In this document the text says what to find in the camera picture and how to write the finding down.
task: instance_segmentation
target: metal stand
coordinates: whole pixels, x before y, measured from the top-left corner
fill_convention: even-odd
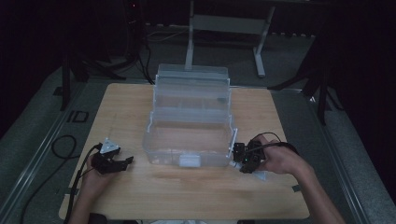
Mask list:
[[[274,15],[275,7],[271,7],[266,20],[218,17],[208,15],[194,14],[194,1],[190,0],[190,26],[189,26],[189,45],[187,46],[186,64],[185,68],[190,70],[192,68],[192,59],[194,52],[193,31],[207,30],[219,32],[231,32],[241,34],[260,35],[260,43],[253,48],[253,56],[257,66],[257,73],[259,77],[265,77],[264,66],[262,64],[262,46],[265,37],[268,35],[268,29],[271,24],[271,19]]]

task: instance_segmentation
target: wire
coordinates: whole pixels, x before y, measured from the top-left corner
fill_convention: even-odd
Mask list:
[[[268,134],[268,133],[270,133],[270,134],[273,134],[276,138],[277,138],[277,140],[279,141],[279,142],[281,142],[281,140],[280,140],[280,138],[279,138],[279,136],[277,136],[276,135],[276,133],[271,133],[271,132],[267,132],[267,133],[259,133],[259,134],[257,134],[254,138],[252,138],[252,139],[255,139],[255,138],[257,138],[258,136],[260,136],[260,135],[262,135],[262,134]]]
[[[62,139],[62,138],[71,138],[72,140],[73,140],[73,146],[72,146],[72,149],[70,150],[70,152],[69,152],[69,154],[66,156],[66,157],[64,157],[64,156],[60,156],[58,153],[56,153],[56,151],[55,151],[55,143],[57,143],[60,139]],[[56,138],[53,142],[52,142],[52,144],[51,144],[51,149],[52,149],[52,152],[54,153],[54,155],[56,156],[56,157],[58,157],[58,158],[60,158],[60,159],[63,159],[64,161],[55,169],[55,171],[54,172],[52,172],[52,174],[50,174],[49,175],[49,177],[47,177],[47,179],[45,179],[41,184],[40,184],[40,186],[38,186],[38,188],[37,189],[35,189],[35,191],[33,192],[33,194],[30,196],[30,198],[27,200],[27,202],[26,202],[26,204],[24,205],[24,207],[23,207],[23,209],[22,209],[22,212],[21,212],[21,218],[20,218],[20,223],[21,224],[23,224],[23,221],[24,221],[24,216],[25,216],[25,214],[26,214],[26,210],[27,210],[27,208],[28,208],[28,206],[29,206],[29,204],[30,204],[30,202],[33,200],[33,198],[37,195],[37,193],[41,190],[41,188],[64,166],[64,164],[65,163],[67,163],[69,160],[72,160],[72,159],[75,159],[75,158],[78,158],[79,156],[72,156],[73,155],[73,153],[74,153],[74,151],[76,150],[76,148],[77,148],[77,140],[76,140],[76,138],[73,136],[73,135],[69,135],[69,134],[66,134],[66,135],[62,135],[62,136],[60,136],[60,137],[58,137],[58,138]]]
[[[93,146],[87,153],[87,155],[84,158],[84,161],[82,162],[81,166],[79,167],[79,170],[77,171],[76,177],[75,177],[75,181],[73,183],[73,187],[70,190],[70,197],[69,197],[69,205],[67,206],[67,213],[66,213],[66,217],[64,218],[64,224],[67,224],[69,222],[70,216],[72,214],[73,211],[73,204],[74,204],[74,197],[76,195],[76,190],[77,190],[77,185],[78,185],[78,181],[81,179],[81,177],[85,174],[87,174],[88,172],[84,173],[82,175],[82,170],[84,169],[85,163],[87,163],[88,158],[90,157],[92,151],[94,149],[100,149],[102,144],[98,144]]]

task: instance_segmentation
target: transparent plastic box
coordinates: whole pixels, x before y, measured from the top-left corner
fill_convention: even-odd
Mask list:
[[[143,139],[151,163],[226,166],[236,133],[227,68],[160,64]]]

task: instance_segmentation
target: wooden table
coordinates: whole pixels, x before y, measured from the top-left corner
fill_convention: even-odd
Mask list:
[[[262,181],[232,166],[182,168],[149,163],[142,139],[152,109],[152,86],[110,84],[99,107],[78,166],[86,152],[108,137],[121,152],[134,156],[98,199],[93,212],[108,219],[239,220],[309,216],[297,181],[291,175],[267,173]],[[273,132],[286,141],[271,93],[232,89],[237,142]],[[65,217],[68,195],[59,211]]]

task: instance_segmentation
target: forearm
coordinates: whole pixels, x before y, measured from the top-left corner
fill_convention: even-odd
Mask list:
[[[310,166],[304,167],[296,178],[314,223],[345,223]]]
[[[88,223],[93,201],[92,199],[78,196],[68,224]]]

